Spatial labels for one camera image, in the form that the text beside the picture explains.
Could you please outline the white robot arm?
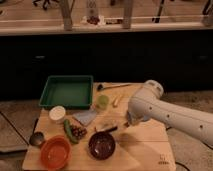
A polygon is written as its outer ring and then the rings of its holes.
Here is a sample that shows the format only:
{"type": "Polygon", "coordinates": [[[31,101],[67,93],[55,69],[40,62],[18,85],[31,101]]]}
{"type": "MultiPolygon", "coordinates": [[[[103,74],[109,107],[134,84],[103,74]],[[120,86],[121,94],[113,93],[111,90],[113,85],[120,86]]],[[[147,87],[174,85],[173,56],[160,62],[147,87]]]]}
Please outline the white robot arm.
{"type": "Polygon", "coordinates": [[[213,113],[182,107],[161,100],[164,89],[155,80],[147,80],[129,99],[129,125],[155,119],[200,141],[213,145],[213,113]]]}

